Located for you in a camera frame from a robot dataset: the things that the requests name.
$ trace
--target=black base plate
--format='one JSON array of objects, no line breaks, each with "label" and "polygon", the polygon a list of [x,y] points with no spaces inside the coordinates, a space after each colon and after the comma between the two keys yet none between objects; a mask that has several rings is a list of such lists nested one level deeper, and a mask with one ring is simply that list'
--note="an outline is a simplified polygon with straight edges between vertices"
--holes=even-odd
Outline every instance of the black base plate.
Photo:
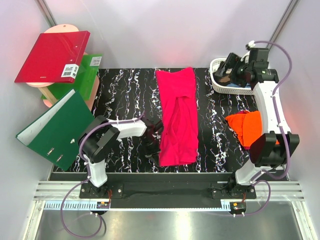
[{"label": "black base plate", "polygon": [[81,199],[108,199],[109,194],[108,191],[112,192],[112,199],[122,199],[122,195],[124,192],[124,185],[122,183],[111,183],[106,184],[101,187],[101,191],[105,194],[102,196],[98,196],[95,191],[91,188],[89,183],[83,183],[81,185],[79,198]]},{"label": "black base plate", "polygon": [[[244,195],[242,193],[229,193],[226,189],[223,188],[226,184],[225,183],[214,183],[211,184],[212,188],[212,197],[213,199],[244,199]],[[248,191],[245,193],[245,199],[256,199],[256,190],[253,186],[248,186]]]}]

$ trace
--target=tabletop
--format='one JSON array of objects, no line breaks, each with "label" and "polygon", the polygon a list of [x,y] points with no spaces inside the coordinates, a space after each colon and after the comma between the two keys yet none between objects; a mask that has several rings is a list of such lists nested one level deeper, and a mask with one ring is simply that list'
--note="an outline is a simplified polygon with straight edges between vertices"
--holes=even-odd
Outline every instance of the tabletop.
[{"label": "tabletop", "polygon": [[[92,113],[108,119],[132,119],[143,110],[155,123],[162,117],[156,68],[100,69],[100,86]],[[181,68],[162,68],[177,72]],[[119,141],[106,158],[106,172],[111,173],[212,173],[233,172],[248,159],[249,152],[240,145],[225,117],[237,112],[256,111],[254,96],[214,92],[208,68],[194,68],[198,110],[198,156],[189,165],[157,167],[143,154],[138,137]],[[76,158],[67,172],[86,172],[84,161]],[[62,172],[54,167],[53,172]]]}]

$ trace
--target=binder label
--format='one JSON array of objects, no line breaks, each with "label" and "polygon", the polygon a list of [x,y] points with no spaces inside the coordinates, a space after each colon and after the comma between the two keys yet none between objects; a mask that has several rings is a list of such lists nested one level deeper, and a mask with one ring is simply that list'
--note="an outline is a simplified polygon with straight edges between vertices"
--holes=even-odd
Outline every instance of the binder label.
[{"label": "binder label", "polygon": [[73,78],[76,79],[77,73],[79,70],[79,66],[77,64],[66,64],[62,71],[62,78]]},{"label": "binder label", "polygon": [[100,66],[101,59],[102,59],[102,56],[94,56],[91,59],[90,67]]}]

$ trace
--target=pink stool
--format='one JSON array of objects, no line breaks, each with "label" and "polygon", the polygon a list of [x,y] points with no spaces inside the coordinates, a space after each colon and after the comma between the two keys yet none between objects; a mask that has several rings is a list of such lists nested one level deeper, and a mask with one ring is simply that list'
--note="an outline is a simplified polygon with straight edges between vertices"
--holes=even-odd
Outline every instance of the pink stool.
[{"label": "pink stool", "polygon": [[[78,32],[79,29],[76,26],[73,26],[71,24],[60,24],[57,26],[53,26],[49,28],[47,31],[45,31],[45,34],[48,33],[69,33],[69,32]],[[46,97],[46,99],[43,100],[44,104],[51,108],[53,104],[55,104],[58,100],[55,98],[55,96],[50,92],[50,90],[47,88],[51,84],[54,84],[53,82],[27,82],[31,87],[38,88],[40,92]],[[86,100],[85,103],[88,106],[90,110],[92,110],[92,107],[94,105],[95,97],[97,94],[99,88],[99,78],[96,76],[94,80],[94,84],[92,87],[92,92],[90,95],[90,99]]]}]

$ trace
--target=clothing item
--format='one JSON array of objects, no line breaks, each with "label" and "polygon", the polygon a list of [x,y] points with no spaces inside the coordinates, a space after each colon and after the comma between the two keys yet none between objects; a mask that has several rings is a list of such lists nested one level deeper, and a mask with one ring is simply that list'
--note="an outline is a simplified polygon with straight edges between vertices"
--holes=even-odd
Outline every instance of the clothing item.
[{"label": "clothing item", "polygon": [[259,111],[240,111],[227,116],[225,120],[237,134],[241,145],[247,150],[262,134],[262,121]]},{"label": "clothing item", "polygon": [[178,72],[156,71],[164,130],[159,165],[192,164],[198,155],[196,77],[188,67]]}]

